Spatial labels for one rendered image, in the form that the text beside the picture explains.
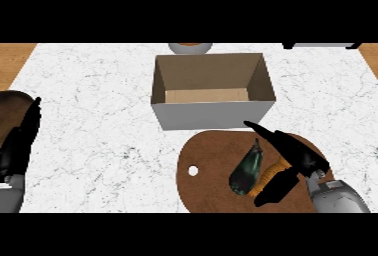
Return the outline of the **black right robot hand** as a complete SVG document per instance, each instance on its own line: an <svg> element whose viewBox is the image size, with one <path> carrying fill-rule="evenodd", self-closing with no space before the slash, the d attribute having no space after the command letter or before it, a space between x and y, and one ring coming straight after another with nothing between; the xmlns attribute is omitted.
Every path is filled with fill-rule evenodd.
<svg viewBox="0 0 378 256"><path fill-rule="evenodd" d="M283 170L273 175L273 178L263 187L263 191L255 196L254 205L260 207L267 203L281 202L297 186L298 175L310 177L316 172L326 173L329 162L300 140L282 131L276 130L270 132L251 121L245 121L244 124L251 127L257 134L269 141L289 164L289 167L285 167Z"/></svg>

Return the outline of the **dark green eggplant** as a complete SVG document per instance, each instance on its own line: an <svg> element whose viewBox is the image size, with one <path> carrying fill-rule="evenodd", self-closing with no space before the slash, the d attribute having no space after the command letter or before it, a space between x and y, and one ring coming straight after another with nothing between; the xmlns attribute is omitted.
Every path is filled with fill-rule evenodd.
<svg viewBox="0 0 378 256"><path fill-rule="evenodd" d="M229 187L238 195L247 195L255 186L261 161L263 149L260 147L260 141L255 140L254 145L229 176Z"/></svg>

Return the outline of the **brown wooden cutting board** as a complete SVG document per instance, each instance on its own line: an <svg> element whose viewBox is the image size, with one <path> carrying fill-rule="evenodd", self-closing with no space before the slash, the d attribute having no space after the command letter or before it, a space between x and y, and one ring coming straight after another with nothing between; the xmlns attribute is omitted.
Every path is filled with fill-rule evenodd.
<svg viewBox="0 0 378 256"><path fill-rule="evenodd" d="M232 192L229 175L252 147L254 140L260 141L261 170L266 170L278 162L279 152L254 132L204 131L187 140L177 161L177 190L190 212L316 212L303 176L298 176L300 182L279 203L255 207L251 196Z"/></svg>

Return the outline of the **cardboard box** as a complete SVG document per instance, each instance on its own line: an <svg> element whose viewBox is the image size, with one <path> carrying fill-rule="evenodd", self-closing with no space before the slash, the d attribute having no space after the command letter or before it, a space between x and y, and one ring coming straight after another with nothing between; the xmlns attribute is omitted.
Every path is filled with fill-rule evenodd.
<svg viewBox="0 0 378 256"><path fill-rule="evenodd" d="M151 106L165 131L241 128L275 102L260 53L155 58Z"/></svg>

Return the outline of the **orange croissant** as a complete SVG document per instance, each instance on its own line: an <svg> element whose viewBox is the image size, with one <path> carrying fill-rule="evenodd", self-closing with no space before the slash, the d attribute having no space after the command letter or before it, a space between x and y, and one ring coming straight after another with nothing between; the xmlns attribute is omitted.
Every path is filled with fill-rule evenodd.
<svg viewBox="0 0 378 256"><path fill-rule="evenodd" d="M267 183L270 182L270 180L273 179L275 175L283 171L285 169L288 169L291 167L291 164L288 163L288 161L285 160L283 157L279 157L278 162L264 170L261 176L260 176L260 180L254 186L254 188L251 189L248 195L251 197L255 197L260 192L263 191Z"/></svg>

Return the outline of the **grey appliance with black feet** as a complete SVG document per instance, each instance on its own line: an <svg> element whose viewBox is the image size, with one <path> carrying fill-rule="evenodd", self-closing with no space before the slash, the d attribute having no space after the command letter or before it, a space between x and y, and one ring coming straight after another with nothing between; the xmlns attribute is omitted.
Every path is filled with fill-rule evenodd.
<svg viewBox="0 0 378 256"><path fill-rule="evenodd" d="M357 49L362 43L282 43L283 49L289 50L295 47L341 47L345 49Z"/></svg>

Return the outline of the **grey bowl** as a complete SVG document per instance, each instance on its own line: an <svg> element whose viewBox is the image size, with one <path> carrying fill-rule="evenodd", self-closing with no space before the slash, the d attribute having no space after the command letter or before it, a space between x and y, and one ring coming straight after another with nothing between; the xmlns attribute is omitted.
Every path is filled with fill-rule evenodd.
<svg viewBox="0 0 378 256"><path fill-rule="evenodd" d="M205 54L210 51L213 44L199 43L195 45L187 45L187 44L170 43L168 47L176 54L198 55L198 54Z"/></svg>

